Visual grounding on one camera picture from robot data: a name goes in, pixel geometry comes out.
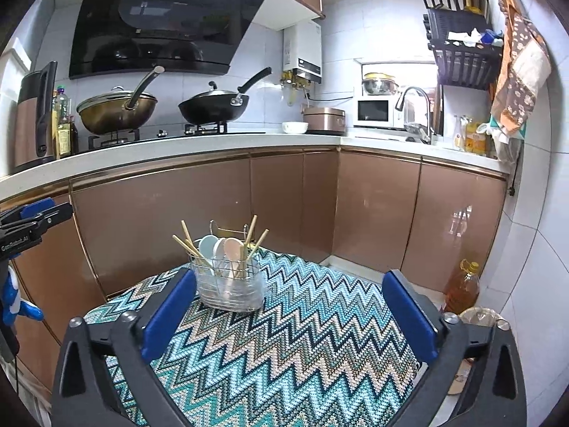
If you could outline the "wooden chopstick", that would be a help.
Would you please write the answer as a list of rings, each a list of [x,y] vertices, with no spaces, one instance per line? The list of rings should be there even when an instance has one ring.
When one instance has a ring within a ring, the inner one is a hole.
[[[236,276],[240,279],[244,279],[245,276],[247,275],[247,258],[249,255],[249,245],[253,238],[253,234],[256,227],[256,221],[257,221],[257,215],[255,214],[253,216],[253,219],[251,220],[251,224],[248,227],[245,241],[243,242],[243,245],[241,246],[240,249],[240,258],[238,261],[238,269],[236,273]]]

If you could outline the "chrome kitchen faucet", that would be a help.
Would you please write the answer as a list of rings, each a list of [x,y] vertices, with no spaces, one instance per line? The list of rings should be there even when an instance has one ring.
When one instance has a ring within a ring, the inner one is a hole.
[[[405,88],[397,98],[395,110],[403,116],[404,130],[424,144],[432,144],[433,127],[430,98],[420,87]]]

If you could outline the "cooking oil bottle on floor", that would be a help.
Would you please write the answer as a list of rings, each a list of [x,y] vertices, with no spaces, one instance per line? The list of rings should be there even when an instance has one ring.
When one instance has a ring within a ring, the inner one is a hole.
[[[447,284],[443,312],[457,315],[474,306],[480,291],[480,265],[463,259]]]

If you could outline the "olive oil bottle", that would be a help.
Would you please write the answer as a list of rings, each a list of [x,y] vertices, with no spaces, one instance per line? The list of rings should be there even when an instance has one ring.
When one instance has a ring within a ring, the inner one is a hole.
[[[72,123],[65,113],[58,114],[56,145],[58,158],[65,158],[72,154]]]

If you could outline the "gas stove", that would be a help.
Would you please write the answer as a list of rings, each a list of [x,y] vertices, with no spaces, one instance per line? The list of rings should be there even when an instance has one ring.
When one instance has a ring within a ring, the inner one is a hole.
[[[264,134],[262,127],[239,127],[233,122],[215,122],[209,125],[190,125],[188,122],[175,125],[145,125],[135,130],[122,130],[105,135],[90,135],[79,141],[80,151],[98,151],[102,148],[123,146],[138,142],[159,141],[173,138],[191,138],[224,134]]]

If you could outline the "bronze wok with lid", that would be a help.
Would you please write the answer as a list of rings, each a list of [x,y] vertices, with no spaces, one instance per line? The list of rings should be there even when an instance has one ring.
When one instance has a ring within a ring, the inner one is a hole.
[[[145,90],[164,72],[165,68],[157,65],[133,91],[117,86],[108,93],[83,100],[77,105],[76,112],[85,128],[97,136],[140,128],[158,103],[158,99]]]

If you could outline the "white ceramic spoon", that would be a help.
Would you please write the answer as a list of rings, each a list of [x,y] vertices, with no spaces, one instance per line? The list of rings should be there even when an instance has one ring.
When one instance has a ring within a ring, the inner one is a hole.
[[[199,241],[199,252],[209,262],[210,270],[212,273],[216,272],[216,266],[217,266],[216,246],[218,240],[219,238],[217,236],[213,234],[208,234]]]
[[[226,243],[226,238],[220,237],[213,248],[212,265],[213,265],[214,274],[216,276],[222,276],[228,270],[228,260],[226,259],[225,243]]]

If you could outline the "black wok with lid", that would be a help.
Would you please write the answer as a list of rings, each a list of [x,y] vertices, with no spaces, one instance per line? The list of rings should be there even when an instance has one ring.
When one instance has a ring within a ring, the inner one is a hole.
[[[190,125],[196,126],[237,120],[248,107],[249,89],[271,73],[272,68],[263,68],[236,91],[221,90],[210,81],[208,91],[179,103],[179,111]]]

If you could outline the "yellow bottle on counter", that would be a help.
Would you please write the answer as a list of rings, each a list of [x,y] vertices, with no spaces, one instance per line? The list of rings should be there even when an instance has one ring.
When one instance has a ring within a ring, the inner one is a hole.
[[[476,155],[486,155],[486,135],[478,133],[480,122],[468,122],[465,127],[464,150]]]

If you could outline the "black range hood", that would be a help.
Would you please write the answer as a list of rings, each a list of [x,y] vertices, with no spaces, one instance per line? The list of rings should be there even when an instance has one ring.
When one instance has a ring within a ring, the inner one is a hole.
[[[264,0],[83,0],[69,76],[141,72],[224,75]]]

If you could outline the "white bowl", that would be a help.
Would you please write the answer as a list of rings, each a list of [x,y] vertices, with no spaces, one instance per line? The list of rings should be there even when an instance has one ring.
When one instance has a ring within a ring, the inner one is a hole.
[[[282,129],[284,134],[302,135],[308,131],[308,124],[303,121],[284,121]]]

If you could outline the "white microwave oven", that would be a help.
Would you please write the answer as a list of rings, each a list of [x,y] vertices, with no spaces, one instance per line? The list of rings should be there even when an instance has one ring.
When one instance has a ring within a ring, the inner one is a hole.
[[[396,95],[366,95],[357,101],[355,127],[404,129],[404,115],[395,108]]]

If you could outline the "brown rice cooker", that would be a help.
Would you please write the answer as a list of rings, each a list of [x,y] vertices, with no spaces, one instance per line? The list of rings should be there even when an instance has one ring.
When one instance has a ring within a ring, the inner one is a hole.
[[[303,112],[308,134],[343,136],[347,131],[345,111],[332,107],[310,107]]]

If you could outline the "white water heater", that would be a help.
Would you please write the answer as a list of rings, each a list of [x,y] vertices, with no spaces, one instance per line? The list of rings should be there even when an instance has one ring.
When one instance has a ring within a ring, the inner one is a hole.
[[[320,84],[322,35],[318,23],[307,20],[283,30],[283,71]]]

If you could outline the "black wall dish rack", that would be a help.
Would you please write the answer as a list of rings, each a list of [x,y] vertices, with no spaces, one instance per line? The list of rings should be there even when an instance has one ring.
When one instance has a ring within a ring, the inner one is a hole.
[[[485,90],[495,82],[501,36],[489,23],[489,0],[422,0],[428,48],[442,85]]]

